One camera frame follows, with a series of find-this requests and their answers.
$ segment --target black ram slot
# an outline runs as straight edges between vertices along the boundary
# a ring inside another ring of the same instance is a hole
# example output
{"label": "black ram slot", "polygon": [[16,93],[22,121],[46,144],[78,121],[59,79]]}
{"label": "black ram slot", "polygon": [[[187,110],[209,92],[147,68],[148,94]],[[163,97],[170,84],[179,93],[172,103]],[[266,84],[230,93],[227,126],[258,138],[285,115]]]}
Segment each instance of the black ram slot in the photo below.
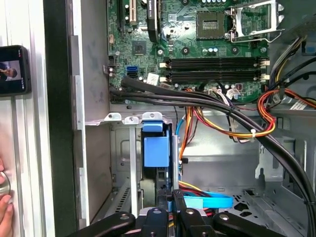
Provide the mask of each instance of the black ram slot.
{"label": "black ram slot", "polygon": [[169,59],[166,63],[172,70],[194,69],[254,69],[258,67],[257,58],[194,58]]}
{"label": "black ram slot", "polygon": [[203,81],[254,81],[259,72],[255,71],[204,71],[171,72],[167,78],[173,84],[195,83]]}

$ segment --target finger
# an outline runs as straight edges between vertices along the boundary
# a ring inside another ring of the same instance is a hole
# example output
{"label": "finger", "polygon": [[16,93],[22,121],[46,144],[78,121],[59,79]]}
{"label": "finger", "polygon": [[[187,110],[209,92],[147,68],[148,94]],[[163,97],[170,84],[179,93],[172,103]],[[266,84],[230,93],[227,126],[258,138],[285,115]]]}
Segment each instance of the finger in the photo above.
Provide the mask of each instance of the finger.
{"label": "finger", "polygon": [[5,211],[8,207],[8,203],[11,199],[10,195],[5,195],[1,200],[0,200],[0,223],[3,220],[3,217],[5,215]]}
{"label": "finger", "polygon": [[0,158],[0,171],[4,171],[4,165],[1,158]]}
{"label": "finger", "polygon": [[3,184],[5,182],[5,178],[0,174],[0,184]]}
{"label": "finger", "polygon": [[9,204],[0,224],[0,236],[8,237],[10,234],[12,234],[12,217],[13,205]]}

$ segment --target pci express slot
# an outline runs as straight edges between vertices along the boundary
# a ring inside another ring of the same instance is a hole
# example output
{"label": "pci express slot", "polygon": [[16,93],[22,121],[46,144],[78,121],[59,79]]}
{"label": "pci express slot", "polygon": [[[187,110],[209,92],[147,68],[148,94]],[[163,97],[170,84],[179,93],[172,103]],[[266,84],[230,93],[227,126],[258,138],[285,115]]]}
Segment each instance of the pci express slot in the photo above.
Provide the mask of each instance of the pci express slot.
{"label": "pci express slot", "polygon": [[131,25],[137,25],[136,0],[129,0],[129,21]]}
{"label": "pci express slot", "polygon": [[166,64],[172,70],[196,70],[196,69],[252,69],[258,67],[257,58],[194,58],[194,59],[170,59]]}
{"label": "pci express slot", "polygon": [[212,81],[254,81],[259,77],[259,71],[199,71],[171,72],[166,77],[172,84]]}
{"label": "pci express slot", "polygon": [[118,31],[122,34],[124,33],[124,0],[117,1],[117,21],[118,21]]}

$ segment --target cable tie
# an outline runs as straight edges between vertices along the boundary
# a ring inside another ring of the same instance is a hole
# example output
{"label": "cable tie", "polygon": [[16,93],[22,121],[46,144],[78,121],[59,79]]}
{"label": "cable tie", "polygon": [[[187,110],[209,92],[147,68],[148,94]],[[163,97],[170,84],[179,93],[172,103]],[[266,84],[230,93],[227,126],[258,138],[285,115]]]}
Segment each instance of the cable tie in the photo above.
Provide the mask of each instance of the cable tie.
{"label": "cable tie", "polygon": [[316,205],[316,201],[305,201],[304,204],[314,206],[314,205]]}
{"label": "cable tie", "polygon": [[251,138],[251,142],[255,141],[255,137],[256,137],[256,130],[253,128],[250,130],[251,134],[252,134],[252,138]]}
{"label": "cable tie", "polygon": [[285,96],[285,86],[283,83],[280,85],[280,91],[278,94],[280,95],[280,100],[282,101]]}

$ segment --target capacitor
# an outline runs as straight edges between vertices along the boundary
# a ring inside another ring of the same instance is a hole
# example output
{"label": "capacitor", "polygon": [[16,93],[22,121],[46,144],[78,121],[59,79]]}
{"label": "capacitor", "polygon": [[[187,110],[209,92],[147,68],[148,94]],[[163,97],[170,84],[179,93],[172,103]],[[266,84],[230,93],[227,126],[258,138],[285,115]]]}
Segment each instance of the capacitor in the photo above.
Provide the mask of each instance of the capacitor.
{"label": "capacitor", "polygon": [[167,39],[171,37],[171,31],[170,30],[166,31],[166,37],[167,37]]}

